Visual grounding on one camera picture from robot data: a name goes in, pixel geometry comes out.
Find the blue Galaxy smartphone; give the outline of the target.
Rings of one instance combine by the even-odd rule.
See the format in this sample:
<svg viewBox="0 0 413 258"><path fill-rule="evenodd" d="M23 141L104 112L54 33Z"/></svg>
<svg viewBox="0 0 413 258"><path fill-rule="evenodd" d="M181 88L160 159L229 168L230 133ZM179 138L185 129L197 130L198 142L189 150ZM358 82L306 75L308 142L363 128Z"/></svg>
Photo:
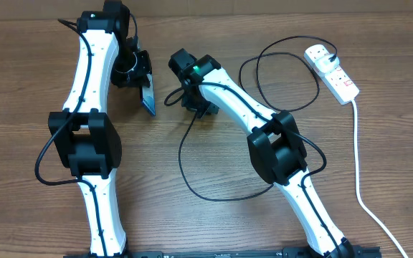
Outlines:
<svg viewBox="0 0 413 258"><path fill-rule="evenodd" d="M148 111L148 113L155 117L156 116L156 105L153 90L153 78L152 74L147 74L143 79L143 84L140 88L141 94L141 104Z"/></svg>

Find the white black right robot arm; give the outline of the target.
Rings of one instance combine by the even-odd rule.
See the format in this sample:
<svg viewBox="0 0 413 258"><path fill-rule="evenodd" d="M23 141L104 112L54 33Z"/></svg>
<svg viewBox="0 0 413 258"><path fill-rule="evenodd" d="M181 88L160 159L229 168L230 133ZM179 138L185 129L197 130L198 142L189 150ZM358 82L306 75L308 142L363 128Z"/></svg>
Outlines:
<svg viewBox="0 0 413 258"><path fill-rule="evenodd" d="M275 112L253 99L209 55L197 59L180 49L168 66L181 83L183 107L198 118L223 110L245 132L252 167L283 193L301 223L311 255L354 257L352 244L333 223L310 178L305 146L320 148L299 133L291 113Z"/></svg>

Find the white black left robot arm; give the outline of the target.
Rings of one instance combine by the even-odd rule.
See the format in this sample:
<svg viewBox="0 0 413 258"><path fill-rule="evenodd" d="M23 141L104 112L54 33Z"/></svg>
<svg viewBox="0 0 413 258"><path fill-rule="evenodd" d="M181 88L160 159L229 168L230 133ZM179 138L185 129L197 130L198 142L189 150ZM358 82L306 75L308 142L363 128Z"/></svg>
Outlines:
<svg viewBox="0 0 413 258"><path fill-rule="evenodd" d="M102 11L84 11L75 22L61 24L78 34L80 53L72 89L62 110L48 117L50 139L40 151L34 173L54 145L70 183L79 185L90 225L91 242L86 257L130 257L121 224L116 191L122 144L108 116L109 87L135 87L142 106L156 114L150 56L137 35L128 29L136 19L122 1L105 1Z"/></svg>

